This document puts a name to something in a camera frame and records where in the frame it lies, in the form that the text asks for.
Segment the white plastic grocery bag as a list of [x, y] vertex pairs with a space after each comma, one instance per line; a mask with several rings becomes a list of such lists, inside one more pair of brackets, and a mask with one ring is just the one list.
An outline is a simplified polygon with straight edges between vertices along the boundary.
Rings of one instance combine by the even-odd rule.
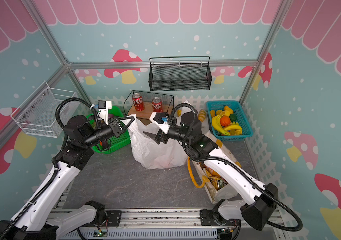
[[131, 149], [134, 159], [148, 170], [167, 169], [183, 166], [187, 162], [187, 154], [176, 140], [168, 140], [159, 145], [144, 134], [156, 134], [159, 127], [153, 123], [144, 125], [136, 115], [133, 123], [128, 127], [131, 139]]

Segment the yellow snack bag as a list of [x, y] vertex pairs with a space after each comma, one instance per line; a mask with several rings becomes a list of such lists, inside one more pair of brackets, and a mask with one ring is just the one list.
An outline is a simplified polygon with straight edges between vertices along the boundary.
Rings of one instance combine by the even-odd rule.
[[203, 172], [209, 179], [213, 187], [218, 191], [227, 185], [227, 181], [219, 175], [216, 171], [208, 168], [204, 168]]

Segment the canvas tote bag yellow handles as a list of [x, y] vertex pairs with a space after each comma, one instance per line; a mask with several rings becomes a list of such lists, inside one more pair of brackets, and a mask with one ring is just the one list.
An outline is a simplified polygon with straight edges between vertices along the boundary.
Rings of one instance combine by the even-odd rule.
[[[197, 178], [201, 180], [201, 184], [198, 184], [195, 180], [191, 166], [194, 166], [197, 172]], [[228, 200], [234, 198], [238, 195], [238, 192], [220, 174], [206, 164], [191, 161], [188, 158], [187, 167], [194, 186], [198, 189], [205, 189], [212, 204], [216, 204], [222, 199]]]

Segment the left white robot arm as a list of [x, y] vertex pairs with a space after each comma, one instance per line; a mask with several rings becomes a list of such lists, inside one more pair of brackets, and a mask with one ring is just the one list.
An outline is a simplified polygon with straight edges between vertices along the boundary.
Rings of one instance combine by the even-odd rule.
[[92, 147], [118, 138], [134, 117], [111, 119], [93, 128], [85, 116], [72, 117], [63, 130], [70, 140], [52, 158], [52, 169], [34, 195], [9, 221], [0, 221], [1, 240], [58, 240], [86, 224], [101, 226], [108, 220], [105, 206], [89, 201], [64, 217], [49, 221], [48, 215], [72, 180], [94, 154]]

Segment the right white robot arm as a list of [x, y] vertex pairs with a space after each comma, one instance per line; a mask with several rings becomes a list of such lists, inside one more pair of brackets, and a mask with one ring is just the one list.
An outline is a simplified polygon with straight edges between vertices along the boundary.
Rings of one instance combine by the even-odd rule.
[[276, 209], [278, 189], [273, 184], [264, 184], [240, 168], [212, 139], [202, 133], [201, 122], [194, 120], [193, 112], [181, 117], [181, 126], [171, 127], [168, 114], [152, 113], [150, 121], [159, 127], [157, 134], [149, 133], [157, 144], [166, 144], [169, 139], [185, 141], [185, 152], [196, 157], [218, 173], [241, 195], [240, 201], [220, 200], [214, 207], [216, 221], [244, 220], [261, 231]]

